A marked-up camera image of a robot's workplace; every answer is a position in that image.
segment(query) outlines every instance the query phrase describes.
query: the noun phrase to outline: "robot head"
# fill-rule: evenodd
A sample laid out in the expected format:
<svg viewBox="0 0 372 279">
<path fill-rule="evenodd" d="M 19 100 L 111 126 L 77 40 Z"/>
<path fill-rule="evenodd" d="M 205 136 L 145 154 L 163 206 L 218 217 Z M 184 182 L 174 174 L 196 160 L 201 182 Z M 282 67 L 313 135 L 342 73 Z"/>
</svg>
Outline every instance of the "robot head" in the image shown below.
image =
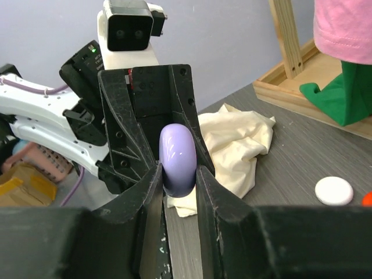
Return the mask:
<svg viewBox="0 0 372 279">
<path fill-rule="evenodd" d="M 143 51 L 148 47 L 153 17 L 145 1 L 105 0 L 103 14 L 110 51 Z"/>
</svg>

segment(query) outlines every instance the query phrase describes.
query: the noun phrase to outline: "white wall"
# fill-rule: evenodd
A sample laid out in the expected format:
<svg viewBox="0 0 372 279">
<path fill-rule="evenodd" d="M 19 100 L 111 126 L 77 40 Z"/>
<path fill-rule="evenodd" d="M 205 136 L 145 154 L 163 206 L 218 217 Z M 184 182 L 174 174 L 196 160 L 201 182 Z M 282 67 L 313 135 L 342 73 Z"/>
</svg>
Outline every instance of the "white wall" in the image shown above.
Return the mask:
<svg viewBox="0 0 372 279">
<path fill-rule="evenodd" d="M 96 39 L 103 0 L 2 0 L 0 65 L 59 86 L 60 66 Z M 153 0 L 169 16 L 152 39 L 161 64 L 193 70 L 198 109 L 248 85 L 281 60 L 267 0 Z M 292 0 L 301 44 L 312 36 L 313 0 Z"/>
</svg>

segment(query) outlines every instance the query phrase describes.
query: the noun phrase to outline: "white disc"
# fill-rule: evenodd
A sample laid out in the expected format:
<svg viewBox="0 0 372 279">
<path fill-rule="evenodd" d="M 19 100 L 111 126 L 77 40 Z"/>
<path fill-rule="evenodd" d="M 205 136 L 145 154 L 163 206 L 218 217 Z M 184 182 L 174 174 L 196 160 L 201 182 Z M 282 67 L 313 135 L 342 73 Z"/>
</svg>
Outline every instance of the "white disc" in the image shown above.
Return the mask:
<svg viewBox="0 0 372 279">
<path fill-rule="evenodd" d="M 329 176 L 324 177 L 315 186 L 317 198 L 325 205 L 347 205 L 354 196 L 351 185 L 344 179 Z"/>
</svg>

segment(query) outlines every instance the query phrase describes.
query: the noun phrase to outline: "purple plastic object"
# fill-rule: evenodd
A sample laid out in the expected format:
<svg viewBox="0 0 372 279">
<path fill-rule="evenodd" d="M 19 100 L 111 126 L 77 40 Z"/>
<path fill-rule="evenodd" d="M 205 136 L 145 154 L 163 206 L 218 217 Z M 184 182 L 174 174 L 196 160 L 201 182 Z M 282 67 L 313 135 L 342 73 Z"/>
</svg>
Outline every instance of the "purple plastic object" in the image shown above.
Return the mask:
<svg viewBox="0 0 372 279">
<path fill-rule="evenodd" d="M 169 124 L 160 133 L 159 160 L 163 164 L 163 188 L 173 198 L 190 194 L 195 186 L 196 150 L 186 126 Z"/>
</svg>

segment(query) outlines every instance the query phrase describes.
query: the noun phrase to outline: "wooden post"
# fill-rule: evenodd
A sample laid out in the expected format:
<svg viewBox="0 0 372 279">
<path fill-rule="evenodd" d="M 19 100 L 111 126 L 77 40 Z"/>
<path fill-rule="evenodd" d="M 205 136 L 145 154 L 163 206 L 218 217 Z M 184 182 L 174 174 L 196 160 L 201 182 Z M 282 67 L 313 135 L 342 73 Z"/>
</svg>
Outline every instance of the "wooden post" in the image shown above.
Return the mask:
<svg viewBox="0 0 372 279">
<path fill-rule="evenodd" d="M 295 16 L 291 0 L 269 0 L 287 78 L 303 71 Z"/>
</svg>

